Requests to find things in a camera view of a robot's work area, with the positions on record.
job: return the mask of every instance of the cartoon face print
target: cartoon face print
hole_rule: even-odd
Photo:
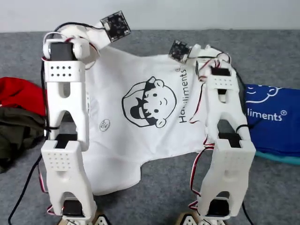
[[[246,103],[262,103],[276,96],[281,88],[262,85],[248,85]]]
[[[135,84],[122,99],[125,117],[139,127],[162,128],[176,106],[173,91],[162,80],[151,77]]]

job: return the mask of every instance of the white wire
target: white wire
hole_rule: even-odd
[[[59,34],[59,35],[64,36],[64,37],[67,38],[66,35],[63,35],[63,34],[61,34],[60,32],[52,31],[52,32],[49,32],[49,33],[46,33],[46,34],[45,34],[44,39],[43,39],[43,45],[45,44],[47,37],[48,37],[49,35],[51,35],[51,34]]]

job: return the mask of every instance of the sticker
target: sticker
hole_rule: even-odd
[[[110,127],[110,125],[111,125],[111,122],[110,122],[110,120],[109,119],[105,119],[105,120],[103,120],[101,123],[100,123],[100,126],[99,126],[99,129],[101,130],[101,131],[107,131],[107,129]]]

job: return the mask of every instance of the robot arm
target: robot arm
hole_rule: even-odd
[[[99,56],[98,50],[130,34],[130,29],[120,11],[102,19],[100,28],[72,25],[60,34],[60,39],[45,38],[43,45],[49,127],[58,127],[65,111],[69,111],[77,134],[52,130],[41,152],[54,213],[86,225],[94,219],[97,206],[82,158],[82,151],[89,147],[85,70]],[[70,84],[68,97],[63,93],[64,83]]]
[[[201,49],[199,45],[188,47],[175,41],[169,56],[195,66],[199,80],[205,81],[207,142],[214,143],[214,150],[210,169],[197,195],[196,208],[202,224],[210,221],[221,225],[223,220],[239,213],[255,155],[247,118],[240,104],[237,74],[230,56],[209,45]],[[220,120],[228,121],[236,132],[220,132]]]

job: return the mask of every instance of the blue fabric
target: blue fabric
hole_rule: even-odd
[[[248,84],[246,106],[258,151],[300,157],[300,90]]]

